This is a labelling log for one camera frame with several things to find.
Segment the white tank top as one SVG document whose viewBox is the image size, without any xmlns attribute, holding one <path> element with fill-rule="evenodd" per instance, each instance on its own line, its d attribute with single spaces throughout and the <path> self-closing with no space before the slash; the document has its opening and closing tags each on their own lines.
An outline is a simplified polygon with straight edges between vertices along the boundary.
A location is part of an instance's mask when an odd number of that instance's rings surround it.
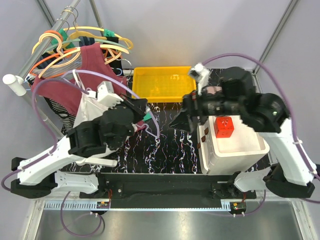
<svg viewBox="0 0 320 240">
<path fill-rule="evenodd" d="M 82 80 L 78 77 L 77 73 L 73 73 L 73 77 L 75 80 L 75 84 L 88 92 L 88 94 L 82 93 L 81 95 L 73 128 L 77 127 L 82 122 L 92 121 L 95 118 L 101 117 L 105 111 L 112 110 L 116 107 L 115 106 L 113 108 L 108 108 L 97 102 L 95 99 L 90 98 L 89 91 L 92 91 L 92 89 L 85 88 Z"/>
</svg>

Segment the beige plastic hanger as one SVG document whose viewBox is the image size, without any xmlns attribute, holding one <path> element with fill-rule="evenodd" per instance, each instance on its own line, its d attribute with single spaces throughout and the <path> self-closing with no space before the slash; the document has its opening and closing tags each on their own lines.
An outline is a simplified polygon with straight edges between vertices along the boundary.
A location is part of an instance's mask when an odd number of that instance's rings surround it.
<svg viewBox="0 0 320 240">
<path fill-rule="evenodd" d="M 53 37 L 54 39 L 56 39 L 58 41 L 58 44 L 57 44 L 57 47 L 56 47 L 56 51 L 57 53 L 55 54 L 56 56 L 62 56 L 65 52 L 62 50 L 62 40 L 63 38 L 62 37 L 59 37 L 56 33 L 52 33 L 52 32 L 45 32 L 43 33 L 39 39 L 38 39 L 38 42 L 33 46 L 32 48 L 32 51 L 31 53 L 33 54 L 34 51 L 36 50 L 36 48 L 38 47 L 38 45 L 40 43 L 42 43 L 42 41 L 45 39 L 45 38 L 48 38 L 48 37 Z M 36 74 L 33 73 L 33 70 L 39 65 L 41 64 L 42 62 L 44 62 L 44 60 L 41 60 L 39 61 L 38 63 L 36 63 L 32 68 L 31 70 L 29 71 L 29 74 L 35 76 Z"/>
</svg>

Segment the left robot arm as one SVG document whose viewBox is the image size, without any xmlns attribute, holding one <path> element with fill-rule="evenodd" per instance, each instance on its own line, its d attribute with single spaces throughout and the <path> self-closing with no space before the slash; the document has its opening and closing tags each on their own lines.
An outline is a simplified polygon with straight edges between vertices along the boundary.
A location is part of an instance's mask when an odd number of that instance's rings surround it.
<svg viewBox="0 0 320 240">
<path fill-rule="evenodd" d="M 94 164 L 102 160 L 111 168 L 117 165 L 106 157 L 120 149 L 137 130 L 136 124 L 146 115 L 148 101 L 121 95 L 119 102 L 93 120 L 81 122 L 61 138 L 53 148 L 29 159 L 15 157 L 11 169 L 17 178 L 10 192 L 37 199 L 53 192 L 79 192 L 103 198 L 108 186 L 97 174 L 69 174 L 60 171 L 73 162 Z"/>
</svg>

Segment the maroon tank top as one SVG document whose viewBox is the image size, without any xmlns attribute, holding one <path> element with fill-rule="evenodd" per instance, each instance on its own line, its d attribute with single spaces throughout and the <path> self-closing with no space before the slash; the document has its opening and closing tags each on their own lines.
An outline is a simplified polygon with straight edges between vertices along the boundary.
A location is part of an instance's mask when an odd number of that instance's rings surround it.
<svg viewBox="0 0 320 240">
<path fill-rule="evenodd" d="M 125 76 L 117 76 L 110 65 L 106 65 L 104 63 L 103 53 L 99 43 L 80 47 L 80 56 L 82 57 L 82 64 L 81 67 L 77 70 L 94 71 L 109 76 L 124 84 L 126 87 L 128 86 L 127 78 Z M 106 79 L 90 74 L 77 73 L 77 76 L 81 79 L 85 88 L 90 88 L 93 91 L 97 89 L 98 85 L 101 82 L 107 81 Z M 71 84 L 76 85 L 72 73 L 66 75 L 65 79 Z M 36 76 L 33 81 L 31 91 L 34 93 L 39 83 L 43 82 L 44 80 L 46 79 Z M 127 93 L 126 90 L 120 88 L 114 83 L 112 83 L 112 86 L 114 93 L 117 95 L 125 95 Z M 78 107 L 82 97 L 82 93 L 80 90 L 57 81 L 51 81 L 38 87 L 36 94 L 44 98 L 54 100 L 55 102 L 65 107 L 70 114 L 75 116 L 77 115 Z"/>
</svg>

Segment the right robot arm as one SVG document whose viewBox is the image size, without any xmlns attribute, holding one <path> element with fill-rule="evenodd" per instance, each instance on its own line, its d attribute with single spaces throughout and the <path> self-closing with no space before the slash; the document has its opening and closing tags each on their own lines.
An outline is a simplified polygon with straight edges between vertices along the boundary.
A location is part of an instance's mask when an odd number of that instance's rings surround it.
<svg viewBox="0 0 320 240">
<path fill-rule="evenodd" d="M 191 133 L 195 123 L 204 125 L 209 117 L 238 116 L 262 136 L 277 158 L 269 168 L 235 172 L 227 185 L 228 195 L 236 199 L 244 192 L 267 190 L 282 198 L 309 200 L 315 190 L 317 165 L 293 134 L 284 134 L 285 127 L 294 121 L 284 98 L 258 93 L 252 74 L 241 67 L 224 69 L 216 86 L 208 85 L 210 73 L 201 64 L 188 74 L 196 80 L 197 89 L 183 96 L 182 107 L 169 124 L 171 128 Z"/>
</svg>

